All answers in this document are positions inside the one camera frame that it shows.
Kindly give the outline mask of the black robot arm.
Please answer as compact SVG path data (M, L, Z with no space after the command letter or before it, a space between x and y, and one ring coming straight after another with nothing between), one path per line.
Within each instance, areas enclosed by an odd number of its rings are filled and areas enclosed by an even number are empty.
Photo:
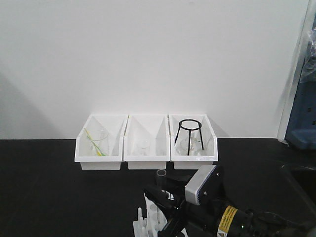
M202 165L192 176L165 175L144 195L164 214L159 237L176 237L193 225L213 237L314 237L316 223L296 223L271 212L238 209L226 195L224 169Z

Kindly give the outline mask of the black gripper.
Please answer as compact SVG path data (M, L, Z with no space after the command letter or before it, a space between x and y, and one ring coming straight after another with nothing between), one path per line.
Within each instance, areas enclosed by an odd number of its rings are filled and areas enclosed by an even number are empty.
M237 236L237 208L229 201L223 182L224 168L216 165L200 191L201 205L185 200L185 186L192 175L166 175L163 190L146 186L144 195L165 215L167 224L158 232L160 237L176 237L192 224L214 237Z

